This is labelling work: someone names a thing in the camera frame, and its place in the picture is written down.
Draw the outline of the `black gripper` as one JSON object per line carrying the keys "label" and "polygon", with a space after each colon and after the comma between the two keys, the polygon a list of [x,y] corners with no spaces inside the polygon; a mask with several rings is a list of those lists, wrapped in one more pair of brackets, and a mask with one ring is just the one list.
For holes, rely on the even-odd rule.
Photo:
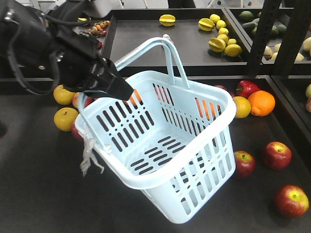
{"label": "black gripper", "polygon": [[40,46],[39,63],[57,84],[82,91],[91,98],[128,100],[134,89],[115,64],[98,52],[99,41],[86,33],[58,31]]}

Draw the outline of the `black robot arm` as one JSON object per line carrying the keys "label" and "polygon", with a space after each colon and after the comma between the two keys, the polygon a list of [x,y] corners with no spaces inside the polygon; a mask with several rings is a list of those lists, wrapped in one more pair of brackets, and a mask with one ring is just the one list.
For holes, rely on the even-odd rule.
{"label": "black robot arm", "polygon": [[94,98],[122,98],[124,81],[98,52],[99,41],[74,31],[78,17],[93,5],[92,0],[67,0],[46,14],[15,0],[1,1],[0,54],[21,86],[37,95],[49,93],[26,81],[20,67],[27,67],[47,73],[52,88],[61,84]]}

